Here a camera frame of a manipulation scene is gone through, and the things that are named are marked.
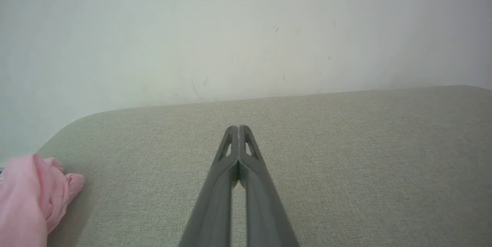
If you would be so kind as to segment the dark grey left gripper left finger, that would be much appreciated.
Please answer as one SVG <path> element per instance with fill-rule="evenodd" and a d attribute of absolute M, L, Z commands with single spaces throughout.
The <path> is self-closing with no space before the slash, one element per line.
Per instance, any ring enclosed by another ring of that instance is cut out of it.
<path fill-rule="evenodd" d="M 230 247 L 232 190 L 238 181 L 238 127 L 226 129 L 183 231 L 180 247 Z"/>

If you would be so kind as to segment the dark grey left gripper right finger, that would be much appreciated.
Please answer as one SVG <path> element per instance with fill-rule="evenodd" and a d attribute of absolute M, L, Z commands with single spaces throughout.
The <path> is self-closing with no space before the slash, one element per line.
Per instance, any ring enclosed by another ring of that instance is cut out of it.
<path fill-rule="evenodd" d="M 298 247 L 294 229 L 281 202 L 251 128 L 239 127 L 239 175 L 246 191 L 248 247 Z"/>

